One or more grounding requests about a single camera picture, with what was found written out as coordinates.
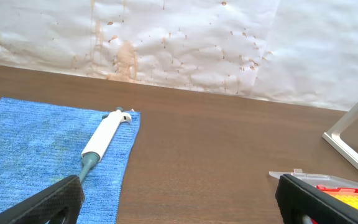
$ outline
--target blue towel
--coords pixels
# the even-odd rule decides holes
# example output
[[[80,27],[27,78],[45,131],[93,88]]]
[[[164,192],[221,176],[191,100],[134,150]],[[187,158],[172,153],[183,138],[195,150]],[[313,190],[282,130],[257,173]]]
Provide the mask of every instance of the blue towel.
[[[140,127],[128,113],[102,161],[83,182],[78,223],[115,223],[122,179]],[[0,100],[0,212],[81,171],[81,152],[106,112]]]

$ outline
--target white paper backdrop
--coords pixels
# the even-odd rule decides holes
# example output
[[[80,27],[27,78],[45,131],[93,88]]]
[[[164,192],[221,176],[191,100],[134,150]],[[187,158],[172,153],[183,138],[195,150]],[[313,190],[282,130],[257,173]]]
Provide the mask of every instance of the white paper backdrop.
[[[0,0],[0,65],[348,110],[358,2]]]

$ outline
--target wooden table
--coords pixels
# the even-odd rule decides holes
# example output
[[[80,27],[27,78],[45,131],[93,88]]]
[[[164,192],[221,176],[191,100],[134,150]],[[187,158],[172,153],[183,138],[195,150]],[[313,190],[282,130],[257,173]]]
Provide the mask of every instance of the wooden table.
[[[281,223],[270,170],[358,171],[321,135],[344,112],[0,66],[0,97],[142,112],[118,223]],[[358,122],[344,133],[358,149]]]

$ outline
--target microfiber cloth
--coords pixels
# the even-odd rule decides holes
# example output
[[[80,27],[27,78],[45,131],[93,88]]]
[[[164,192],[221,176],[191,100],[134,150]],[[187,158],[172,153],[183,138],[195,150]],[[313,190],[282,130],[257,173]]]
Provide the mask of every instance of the microfiber cloth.
[[[140,127],[127,111],[101,162],[83,182],[77,223],[115,223],[122,179]],[[0,213],[81,171],[81,152],[103,111],[2,98],[0,100]]]

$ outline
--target tabletop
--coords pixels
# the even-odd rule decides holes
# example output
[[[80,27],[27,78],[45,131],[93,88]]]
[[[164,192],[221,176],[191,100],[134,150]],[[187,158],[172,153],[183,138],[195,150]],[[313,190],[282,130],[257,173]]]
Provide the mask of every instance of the tabletop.
[[[142,112],[118,223],[282,223],[269,171],[358,171],[321,136],[343,114],[0,66],[0,98]],[[358,121],[343,134],[358,152]]]

